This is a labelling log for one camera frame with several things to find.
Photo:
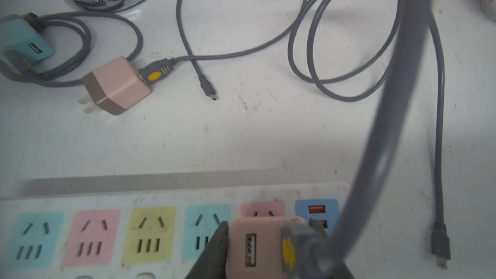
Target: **yellow dot logo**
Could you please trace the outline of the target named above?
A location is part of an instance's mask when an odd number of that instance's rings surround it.
[[[282,240],[282,258],[284,259],[284,263],[288,264],[290,270],[293,270],[296,264],[296,253],[294,249],[291,239],[285,238]]]
[[[155,71],[154,73],[152,73],[148,76],[148,79],[150,81],[155,81],[156,79],[160,78],[161,75],[162,75],[162,73],[160,71]]]

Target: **pink outlet panel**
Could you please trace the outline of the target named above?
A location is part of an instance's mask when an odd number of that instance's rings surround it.
[[[78,211],[72,222],[62,266],[110,263],[120,216],[120,210]]]
[[[286,209],[282,201],[255,201],[241,205],[241,216],[286,216]]]

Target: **blue outlet panel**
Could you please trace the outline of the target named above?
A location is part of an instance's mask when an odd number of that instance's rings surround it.
[[[184,226],[183,259],[196,260],[222,221],[231,222],[231,206],[189,206]]]
[[[334,229],[334,226],[338,222],[339,218],[339,204],[335,199],[307,199],[307,200],[299,200],[294,204],[294,210],[296,216],[300,216],[305,219],[307,223],[309,223],[310,219],[319,220],[322,224],[327,225],[326,232],[327,234],[331,233]],[[318,211],[315,209],[312,210],[310,207],[320,207]]]
[[[45,268],[50,265],[63,220],[61,212],[21,214],[10,234],[1,268]]]

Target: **electrical outlet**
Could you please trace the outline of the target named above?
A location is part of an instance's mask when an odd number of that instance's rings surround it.
[[[283,201],[255,201],[241,205],[241,216],[286,216]]]
[[[330,234],[339,218],[339,204],[335,199],[307,199],[294,204],[297,216],[309,223],[310,219],[319,220],[327,234]]]
[[[64,214],[21,214],[10,235],[2,268],[45,268],[50,265]]]
[[[231,221],[229,205],[189,206],[184,226],[183,259],[196,260],[222,221]]]
[[[176,208],[136,208],[131,212],[122,261],[127,264],[170,260]]]
[[[62,266],[109,264],[120,216],[120,210],[78,211],[72,221]]]

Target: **usb plug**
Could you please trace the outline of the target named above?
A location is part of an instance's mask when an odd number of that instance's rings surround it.
[[[207,77],[205,75],[201,75],[198,78],[200,80],[201,88],[203,89],[203,92],[205,95],[210,96],[213,100],[217,100],[217,92],[214,89],[214,86],[210,84],[210,81],[208,81]]]
[[[436,264],[439,268],[448,269],[448,260],[451,260],[450,238],[446,232],[446,225],[434,223],[431,235],[431,253],[436,257]]]
[[[165,58],[138,69],[138,72],[146,83],[152,85],[165,78],[174,69],[176,64],[175,59]]]

